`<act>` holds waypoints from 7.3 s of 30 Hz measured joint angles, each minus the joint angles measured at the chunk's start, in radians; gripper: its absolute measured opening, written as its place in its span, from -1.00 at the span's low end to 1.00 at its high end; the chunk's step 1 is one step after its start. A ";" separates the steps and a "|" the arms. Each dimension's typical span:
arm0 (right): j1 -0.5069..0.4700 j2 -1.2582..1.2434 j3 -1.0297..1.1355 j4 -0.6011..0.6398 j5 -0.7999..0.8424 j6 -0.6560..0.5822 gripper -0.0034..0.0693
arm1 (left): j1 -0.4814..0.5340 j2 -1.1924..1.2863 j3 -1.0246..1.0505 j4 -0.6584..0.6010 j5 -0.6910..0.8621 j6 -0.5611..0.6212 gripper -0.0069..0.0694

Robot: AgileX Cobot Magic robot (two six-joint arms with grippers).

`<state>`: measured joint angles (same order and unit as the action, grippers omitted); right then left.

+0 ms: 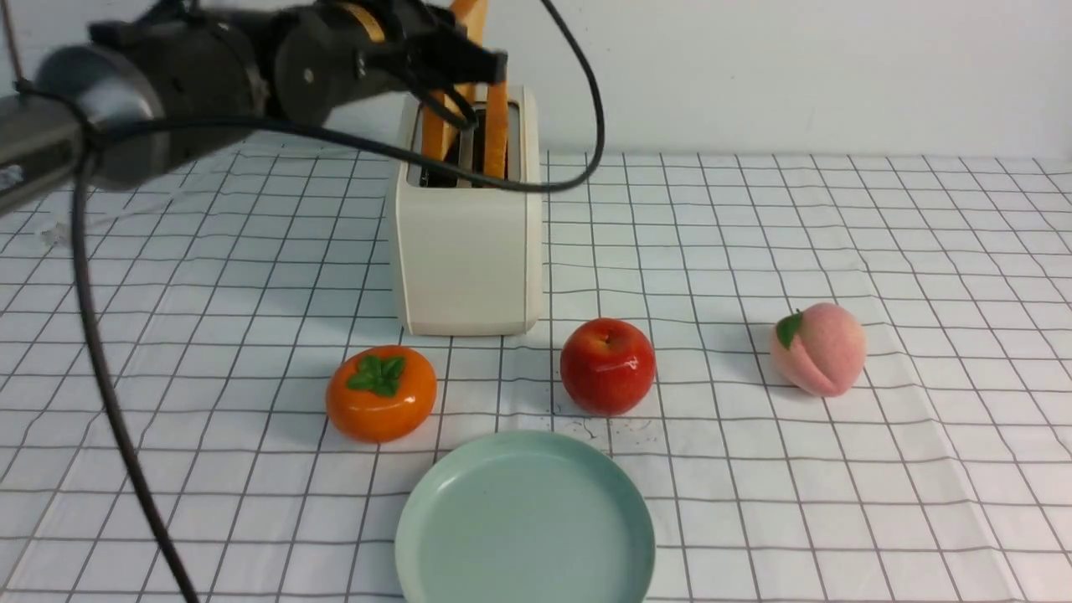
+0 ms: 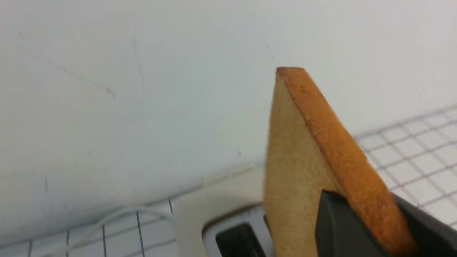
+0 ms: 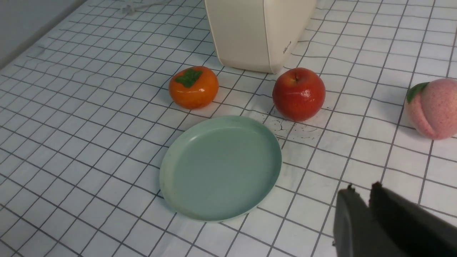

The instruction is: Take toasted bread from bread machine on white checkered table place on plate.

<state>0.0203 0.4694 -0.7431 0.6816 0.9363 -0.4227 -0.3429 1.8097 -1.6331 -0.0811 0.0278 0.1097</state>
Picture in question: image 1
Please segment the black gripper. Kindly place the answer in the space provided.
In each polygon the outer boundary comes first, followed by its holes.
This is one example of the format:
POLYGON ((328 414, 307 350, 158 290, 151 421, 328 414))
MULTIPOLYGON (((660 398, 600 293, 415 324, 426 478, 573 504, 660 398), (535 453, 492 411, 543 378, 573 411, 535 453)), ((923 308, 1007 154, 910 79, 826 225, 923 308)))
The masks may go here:
POLYGON ((410 90, 445 126, 475 129, 476 84, 507 80, 507 54, 433 31, 434 23, 421 1, 314 1, 276 12, 272 117, 324 126, 339 106, 410 90))

